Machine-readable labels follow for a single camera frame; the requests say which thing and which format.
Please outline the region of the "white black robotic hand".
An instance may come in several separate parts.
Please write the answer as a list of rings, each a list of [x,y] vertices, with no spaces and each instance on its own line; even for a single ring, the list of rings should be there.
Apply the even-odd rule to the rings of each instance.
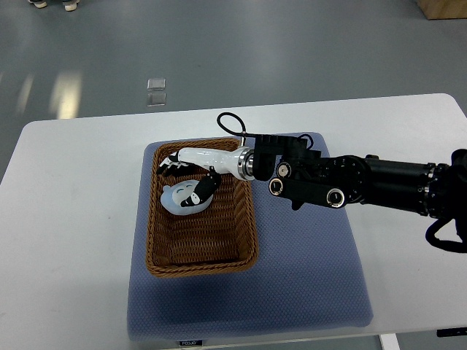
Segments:
[[[252,158],[249,147],[240,147],[234,151],[221,149],[185,147],[178,151],[177,160],[193,164],[210,171],[194,187],[192,193],[181,202],[181,207],[209,205],[220,186],[220,174],[231,174],[239,180],[251,180],[252,169],[248,169],[248,160]],[[193,165],[180,165],[178,161],[166,157],[158,167],[158,173],[164,177],[190,176],[196,172]]]

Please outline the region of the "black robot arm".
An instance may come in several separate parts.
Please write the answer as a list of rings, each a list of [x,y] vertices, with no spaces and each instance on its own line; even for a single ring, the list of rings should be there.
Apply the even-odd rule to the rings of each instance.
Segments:
[[[265,181],[269,192],[291,200],[298,210],[305,203],[341,208],[371,204],[429,216],[435,222],[426,241],[447,252],[466,253],[466,150],[452,153],[450,164],[403,163],[354,155],[322,157],[312,137],[259,135],[252,148],[228,152],[185,147],[168,155],[158,174],[179,176],[185,168],[208,171],[200,194],[182,202],[192,206],[217,188],[221,174]]]

